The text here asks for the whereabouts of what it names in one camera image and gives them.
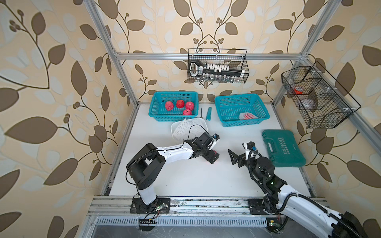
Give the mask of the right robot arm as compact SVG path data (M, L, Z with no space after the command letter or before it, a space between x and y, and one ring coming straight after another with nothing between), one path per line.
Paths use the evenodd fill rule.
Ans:
M246 167L250 178L264 192L264 211L282 214L319 238L366 238L368 235L351 213L339 213L303 195L275 174L272 162L256 150L246 148L237 155L228 150L231 162Z

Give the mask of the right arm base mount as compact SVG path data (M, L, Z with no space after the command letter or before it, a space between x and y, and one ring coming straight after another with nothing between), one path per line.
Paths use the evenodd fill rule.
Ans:
M278 215L278 212L268 212L265 210L263 198L249 198L248 207L251 215Z

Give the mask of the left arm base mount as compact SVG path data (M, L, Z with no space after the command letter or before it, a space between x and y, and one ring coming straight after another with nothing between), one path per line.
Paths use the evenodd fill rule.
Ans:
M130 213L148 214L160 212L160 214L168 214L170 211L170 205L170 198L157 197L151 204L146 205L140 197L135 197L132 200Z

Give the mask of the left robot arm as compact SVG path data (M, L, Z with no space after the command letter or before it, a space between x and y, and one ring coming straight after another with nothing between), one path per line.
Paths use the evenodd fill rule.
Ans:
M150 206L157 200L153 184L166 164L197 157L214 164L219 154L213 148L219 140L219 135L204 132L199 137L184 140L181 144L170 147L156 147L148 143L126 166L126 177L133 180L129 184L137 188L143 204Z

